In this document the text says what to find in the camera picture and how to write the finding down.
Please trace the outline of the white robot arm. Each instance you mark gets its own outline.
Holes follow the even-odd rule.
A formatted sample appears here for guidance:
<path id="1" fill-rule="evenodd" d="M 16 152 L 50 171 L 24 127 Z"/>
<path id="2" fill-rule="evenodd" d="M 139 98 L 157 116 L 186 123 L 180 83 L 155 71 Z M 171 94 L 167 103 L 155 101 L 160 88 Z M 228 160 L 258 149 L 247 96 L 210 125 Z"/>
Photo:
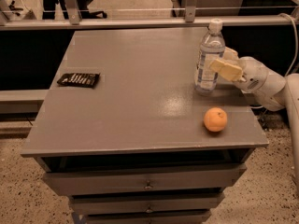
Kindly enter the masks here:
<path id="1" fill-rule="evenodd" d="M 267 110 L 286 109 L 291 129 L 294 178 L 299 189 L 299 74 L 284 77 L 253 57 L 239 58 L 232 49 L 227 49 L 222 58 L 212 58 L 207 67 L 240 90 L 251 93 Z"/>

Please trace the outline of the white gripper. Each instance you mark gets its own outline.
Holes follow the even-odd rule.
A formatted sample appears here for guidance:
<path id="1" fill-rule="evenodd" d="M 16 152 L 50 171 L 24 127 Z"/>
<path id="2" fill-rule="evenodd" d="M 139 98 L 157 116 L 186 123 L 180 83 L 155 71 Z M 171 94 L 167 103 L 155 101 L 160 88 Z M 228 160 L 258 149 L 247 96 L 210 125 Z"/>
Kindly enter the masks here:
<path id="1" fill-rule="evenodd" d="M 223 59 L 218 58 L 209 64 L 209 68 L 228 81 L 233 81 L 240 90 L 253 93 L 265 83 L 267 67 L 253 57 L 242 57 L 234 49 L 225 48 Z"/>

